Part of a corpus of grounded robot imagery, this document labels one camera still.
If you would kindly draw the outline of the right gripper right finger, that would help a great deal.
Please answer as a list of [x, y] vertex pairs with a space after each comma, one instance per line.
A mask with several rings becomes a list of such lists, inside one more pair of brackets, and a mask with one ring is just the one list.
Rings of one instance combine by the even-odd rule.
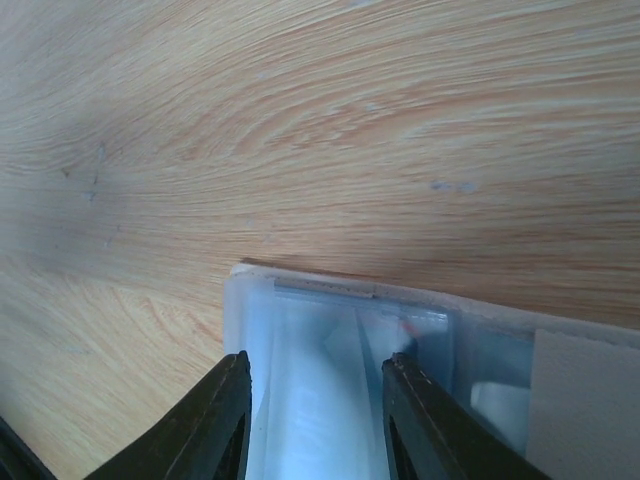
[[382, 364], [383, 425], [392, 479], [545, 479], [404, 353]]

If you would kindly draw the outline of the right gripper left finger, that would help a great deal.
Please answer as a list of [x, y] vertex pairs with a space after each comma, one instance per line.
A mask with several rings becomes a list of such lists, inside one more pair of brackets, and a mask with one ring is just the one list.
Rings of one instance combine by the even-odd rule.
[[90, 479], [243, 479], [252, 393], [246, 351], [225, 356], [164, 417]]

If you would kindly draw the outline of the beige card holder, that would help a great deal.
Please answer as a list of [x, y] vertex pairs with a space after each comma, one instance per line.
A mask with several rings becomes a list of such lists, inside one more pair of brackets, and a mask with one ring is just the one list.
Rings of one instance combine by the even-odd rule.
[[634, 330], [428, 290], [239, 264], [224, 285], [226, 353], [247, 352], [245, 315], [250, 300], [262, 294], [444, 311], [453, 318], [451, 382], [414, 359], [495, 438], [554, 479], [639, 475]]

